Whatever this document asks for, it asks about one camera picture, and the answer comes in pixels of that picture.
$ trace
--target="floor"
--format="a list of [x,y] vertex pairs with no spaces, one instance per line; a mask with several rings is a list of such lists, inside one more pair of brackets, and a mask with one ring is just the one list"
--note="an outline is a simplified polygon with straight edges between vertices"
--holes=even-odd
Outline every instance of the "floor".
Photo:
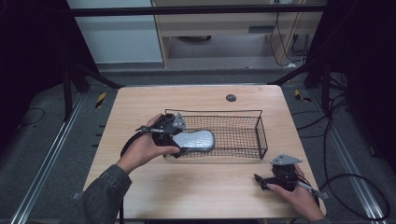
[[[303,44],[297,42],[295,52]],[[102,75],[128,86],[265,84],[286,75],[293,66],[300,66],[302,63],[277,64],[263,35],[212,36],[208,41],[201,41],[199,38],[174,38],[172,45],[166,68],[148,66],[137,71],[106,71]],[[290,57],[301,59],[301,56],[292,55],[290,52]],[[304,74],[301,74],[282,86],[297,128],[321,117],[320,86],[306,90],[302,84],[303,80]],[[67,137],[60,142],[59,150],[50,154],[53,160],[49,159],[49,152],[53,149],[53,142],[59,130],[64,128],[63,88],[54,87],[39,93],[33,100],[32,109],[22,121],[24,125],[18,129],[9,144],[13,153],[1,163],[1,223],[8,223],[19,214],[19,208],[25,209],[26,217],[22,219],[25,218],[27,223],[53,223],[76,201],[117,94],[117,90],[111,90],[90,78],[89,81],[92,87],[88,93],[80,94],[74,91],[75,102],[81,101],[78,114],[74,122],[70,123],[69,129],[66,129]],[[295,90],[299,90],[301,95],[311,99],[311,102],[297,99]],[[95,108],[94,105],[102,92],[106,93],[106,99],[100,108]],[[331,97],[334,99],[340,93],[338,90],[332,90]],[[347,105],[334,110],[333,120],[332,131],[326,138],[328,141],[325,148],[323,136],[316,136],[324,133],[325,121],[299,131],[317,182],[325,183],[323,160],[326,159],[330,176],[349,173],[351,170],[357,171],[379,186],[390,205],[394,207],[396,176],[383,158],[370,155],[365,137],[348,112]],[[32,185],[37,183],[35,177],[42,171],[42,165],[46,161],[49,168],[46,178],[38,181],[39,184]],[[334,181],[332,186],[337,195],[355,210],[364,215],[370,210],[364,206],[359,180],[342,178]],[[24,203],[23,199],[29,195],[29,188],[32,187],[38,192],[30,195],[31,203]],[[386,206],[383,199],[375,190],[371,189],[371,192],[375,202],[384,212]],[[348,212],[334,197],[325,201],[325,204],[328,210],[327,217],[333,223],[396,223],[396,214],[393,211],[386,221],[371,222]],[[269,223],[274,224],[285,222],[286,220],[269,220]],[[304,220],[298,219],[297,223],[304,223]]]

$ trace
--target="round hole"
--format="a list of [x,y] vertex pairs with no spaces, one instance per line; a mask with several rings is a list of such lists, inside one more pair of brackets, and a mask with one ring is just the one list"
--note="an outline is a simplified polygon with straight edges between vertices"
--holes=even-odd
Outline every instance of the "round hole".
[[225,99],[226,99],[228,102],[234,102],[234,101],[236,101],[236,96],[235,96],[234,94],[228,94],[228,95],[225,97]]

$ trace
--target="sleeve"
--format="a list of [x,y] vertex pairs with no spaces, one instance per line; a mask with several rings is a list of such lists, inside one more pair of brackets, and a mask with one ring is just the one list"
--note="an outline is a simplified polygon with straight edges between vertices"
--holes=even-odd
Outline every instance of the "sleeve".
[[318,221],[310,222],[310,224],[332,224],[329,219],[321,219]]
[[88,186],[59,223],[114,223],[131,184],[119,166],[111,165]]

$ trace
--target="hand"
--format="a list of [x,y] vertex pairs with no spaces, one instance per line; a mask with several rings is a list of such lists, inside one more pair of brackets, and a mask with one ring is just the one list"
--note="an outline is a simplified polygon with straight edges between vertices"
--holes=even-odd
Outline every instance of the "hand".
[[[149,120],[147,126],[154,124],[160,116],[161,114]],[[179,151],[178,147],[157,147],[152,140],[151,133],[145,133],[132,142],[116,165],[129,174],[137,167],[148,163],[158,156],[178,153]]]
[[[297,174],[300,176],[304,176],[304,173],[300,169],[300,166],[298,166],[297,164],[295,164],[294,166],[296,168]],[[303,216],[308,222],[325,219],[325,216],[320,211],[320,208],[318,207],[314,197],[308,189],[297,185],[294,191],[290,192],[275,184],[268,184],[267,187],[276,194],[280,195],[286,201],[288,201],[291,206],[296,210],[296,212]]]

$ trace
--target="gray floor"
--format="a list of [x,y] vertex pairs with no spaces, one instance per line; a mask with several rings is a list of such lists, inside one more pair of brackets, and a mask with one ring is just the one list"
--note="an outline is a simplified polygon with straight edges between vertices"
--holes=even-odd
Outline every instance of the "gray floor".
[[[291,68],[276,64],[272,51],[263,36],[212,36],[210,41],[191,42],[175,38],[170,51],[167,68],[141,67],[133,72],[104,72],[103,75],[120,84],[140,85],[199,85],[199,84],[265,84],[286,75]],[[314,103],[297,100],[296,89],[304,92],[304,75],[291,80],[282,89],[293,116],[296,127],[302,127],[318,118],[320,112]],[[47,181],[36,198],[29,216],[29,222],[56,220],[64,210],[76,200],[75,192],[81,192],[85,178],[92,164],[93,156],[100,142],[100,133],[110,113],[117,90],[111,90],[90,79],[92,87],[82,94],[83,101],[76,121],[73,123],[62,150],[51,167]],[[310,90],[309,97],[315,99],[320,87]],[[106,92],[101,108],[95,108],[100,93]],[[340,91],[332,91],[332,97]],[[63,125],[63,87],[57,86],[43,91],[32,102],[22,126],[15,133],[9,147],[12,153],[1,161],[0,173],[0,219],[5,223],[12,218],[46,158],[52,142]],[[369,145],[346,107],[340,108],[333,116],[333,129],[343,140],[357,169],[384,191],[392,207],[396,199],[392,196],[396,188],[396,176],[388,164],[380,157],[369,154]],[[325,182],[323,169],[323,137],[309,137],[324,132],[325,123],[299,131],[308,162],[313,168],[319,185]],[[337,145],[329,136],[326,145],[326,160],[329,175],[347,172],[340,158]],[[337,195],[347,204],[365,214],[361,200],[349,178],[336,180],[332,184]],[[374,197],[384,209],[382,199]],[[334,197],[325,201],[327,217],[334,223],[371,223],[348,212]],[[285,220],[270,220],[270,223],[285,223]],[[392,211],[388,223],[396,223]]]

